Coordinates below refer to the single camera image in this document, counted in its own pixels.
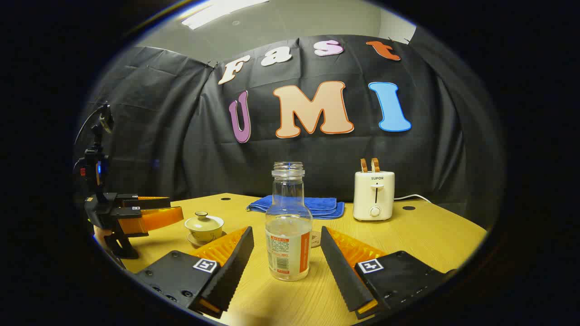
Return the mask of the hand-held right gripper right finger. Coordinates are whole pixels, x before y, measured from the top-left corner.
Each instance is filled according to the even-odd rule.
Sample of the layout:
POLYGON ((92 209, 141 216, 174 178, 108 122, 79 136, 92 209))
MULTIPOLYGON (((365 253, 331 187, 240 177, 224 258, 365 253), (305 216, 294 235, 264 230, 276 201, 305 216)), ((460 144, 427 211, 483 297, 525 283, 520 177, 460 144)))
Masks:
POLYGON ((391 316, 445 283, 439 272, 404 250, 391 254, 328 227, 321 248, 348 310, 358 319, 391 316))

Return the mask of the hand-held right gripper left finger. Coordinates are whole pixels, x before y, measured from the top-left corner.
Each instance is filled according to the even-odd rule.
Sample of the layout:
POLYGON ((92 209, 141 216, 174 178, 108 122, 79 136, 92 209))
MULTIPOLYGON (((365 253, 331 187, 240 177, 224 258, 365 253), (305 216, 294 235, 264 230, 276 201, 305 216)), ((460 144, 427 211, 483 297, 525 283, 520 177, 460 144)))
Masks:
POLYGON ((176 305, 220 318, 229 308, 253 248, 253 229, 247 226, 190 254, 172 250, 135 278, 176 305))

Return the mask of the black backdrop cloth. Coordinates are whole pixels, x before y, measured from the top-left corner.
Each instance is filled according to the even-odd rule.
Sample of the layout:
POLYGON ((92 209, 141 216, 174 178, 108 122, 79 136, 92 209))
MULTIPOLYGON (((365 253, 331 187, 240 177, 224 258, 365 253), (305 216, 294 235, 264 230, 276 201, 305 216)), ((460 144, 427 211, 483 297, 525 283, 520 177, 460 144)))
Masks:
POLYGON ((505 149, 483 81, 432 35, 410 43, 363 35, 281 40, 211 67, 135 46, 89 97, 107 102, 106 190, 183 200, 272 194, 273 164, 302 162, 307 197, 351 202, 360 159, 395 175, 397 197, 418 194, 489 229, 505 190, 505 149))

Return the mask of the folded blue cloth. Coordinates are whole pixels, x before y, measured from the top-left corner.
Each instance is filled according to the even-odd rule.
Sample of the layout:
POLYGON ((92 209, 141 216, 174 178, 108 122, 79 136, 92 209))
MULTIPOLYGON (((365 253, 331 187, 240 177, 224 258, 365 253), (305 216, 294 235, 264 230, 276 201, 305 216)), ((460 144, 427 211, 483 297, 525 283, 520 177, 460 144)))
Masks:
MULTIPOLYGON (((273 196, 269 195, 249 204, 247 211, 266 212, 273 202, 273 196)), ((337 219, 344 214, 345 203, 337 201, 334 197, 305 197, 305 206, 310 210, 313 219, 331 220, 337 219)))

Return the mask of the clear water bottle orange label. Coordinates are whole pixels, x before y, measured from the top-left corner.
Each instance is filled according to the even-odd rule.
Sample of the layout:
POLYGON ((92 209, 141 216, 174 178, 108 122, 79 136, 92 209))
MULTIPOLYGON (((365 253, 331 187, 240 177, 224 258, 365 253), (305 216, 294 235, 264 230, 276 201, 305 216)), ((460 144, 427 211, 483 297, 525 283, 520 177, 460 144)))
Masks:
POLYGON ((269 271, 277 280, 302 280, 310 269, 313 228, 303 194, 305 170, 301 162, 275 162, 271 174, 273 195, 265 218, 269 271))

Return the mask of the white toaster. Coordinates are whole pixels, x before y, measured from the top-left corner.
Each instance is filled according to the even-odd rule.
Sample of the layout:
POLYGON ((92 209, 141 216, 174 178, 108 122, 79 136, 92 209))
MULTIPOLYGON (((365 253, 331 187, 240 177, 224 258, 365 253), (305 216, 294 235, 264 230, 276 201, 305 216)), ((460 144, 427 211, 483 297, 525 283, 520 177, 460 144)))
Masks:
POLYGON ((386 221, 393 215, 395 174, 355 173, 353 217, 358 221, 386 221))

